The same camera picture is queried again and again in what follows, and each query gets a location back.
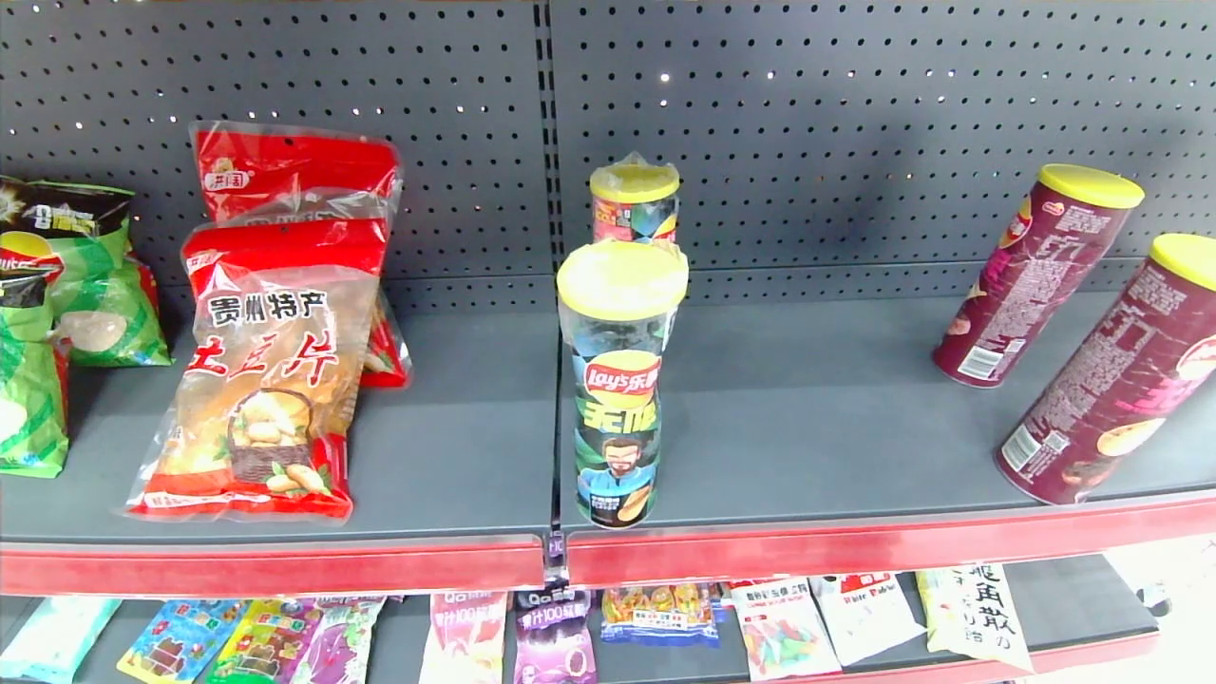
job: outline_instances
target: green chip bag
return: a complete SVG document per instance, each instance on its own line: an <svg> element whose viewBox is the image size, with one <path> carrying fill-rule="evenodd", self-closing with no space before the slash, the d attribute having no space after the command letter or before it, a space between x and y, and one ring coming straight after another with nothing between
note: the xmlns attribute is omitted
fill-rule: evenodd
<svg viewBox="0 0 1216 684"><path fill-rule="evenodd" d="M0 270L0 473L55 477L68 453L67 359L51 338L51 275Z"/></svg>
<svg viewBox="0 0 1216 684"><path fill-rule="evenodd" d="M0 176L0 267L57 271L49 297L74 364L170 363L154 293L131 256L131 195Z"/></svg>

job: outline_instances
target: maroon chip canister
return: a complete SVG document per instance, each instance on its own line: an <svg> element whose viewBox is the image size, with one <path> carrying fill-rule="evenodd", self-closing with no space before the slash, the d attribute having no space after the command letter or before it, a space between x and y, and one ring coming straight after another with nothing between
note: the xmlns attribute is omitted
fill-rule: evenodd
<svg viewBox="0 0 1216 684"><path fill-rule="evenodd" d="M1214 369L1216 240L1162 235L996 450L997 467L1041 501L1081 503Z"/></svg>
<svg viewBox="0 0 1216 684"><path fill-rule="evenodd" d="M1001 385L1143 200L1138 185L1104 170L1040 169L933 352L938 368L973 387Z"/></svg>

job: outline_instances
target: purple snack packet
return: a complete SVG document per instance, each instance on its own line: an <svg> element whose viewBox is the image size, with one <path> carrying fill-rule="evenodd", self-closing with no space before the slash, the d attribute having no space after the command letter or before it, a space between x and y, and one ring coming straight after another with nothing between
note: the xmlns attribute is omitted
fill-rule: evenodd
<svg viewBox="0 0 1216 684"><path fill-rule="evenodd" d="M587 632L591 596L518 609L514 684L597 684L596 658Z"/></svg>
<svg viewBox="0 0 1216 684"><path fill-rule="evenodd" d="M383 606L384 596L321 602L321 623L292 684L364 684L372 626Z"/></svg>

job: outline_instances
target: yellow plastic lid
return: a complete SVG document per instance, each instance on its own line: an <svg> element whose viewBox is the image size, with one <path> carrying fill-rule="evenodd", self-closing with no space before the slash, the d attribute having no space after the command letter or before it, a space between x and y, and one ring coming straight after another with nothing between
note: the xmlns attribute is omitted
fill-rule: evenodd
<svg viewBox="0 0 1216 684"><path fill-rule="evenodd" d="M630 321L675 309L688 291L688 259L669 242L607 240L579 247L557 269L557 293L575 313Z"/></svg>
<svg viewBox="0 0 1216 684"><path fill-rule="evenodd" d="M591 174L591 194L609 202L641 204L670 197L680 190L675 167L617 163Z"/></svg>
<svg viewBox="0 0 1216 684"><path fill-rule="evenodd" d="M1060 195L1108 209L1131 209L1144 201L1144 189L1126 178L1076 164L1047 164L1038 169L1038 183Z"/></svg>
<svg viewBox="0 0 1216 684"><path fill-rule="evenodd" d="M1216 240L1166 232L1153 240L1148 257L1175 275L1216 292Z"/></svg>

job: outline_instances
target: cartoon man illustration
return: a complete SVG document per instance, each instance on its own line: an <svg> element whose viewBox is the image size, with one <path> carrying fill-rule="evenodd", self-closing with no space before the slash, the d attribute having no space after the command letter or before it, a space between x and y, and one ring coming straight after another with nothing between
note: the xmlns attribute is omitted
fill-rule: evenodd
<svg viewBox="0 0 1216 684"><path fill-rule="evenodd" d="M584 490L599 497L623 497L654 480L654 464L638 467L642 443L630 437L609 437L602 449L608 470L585 467L579 473Z"/></svg>

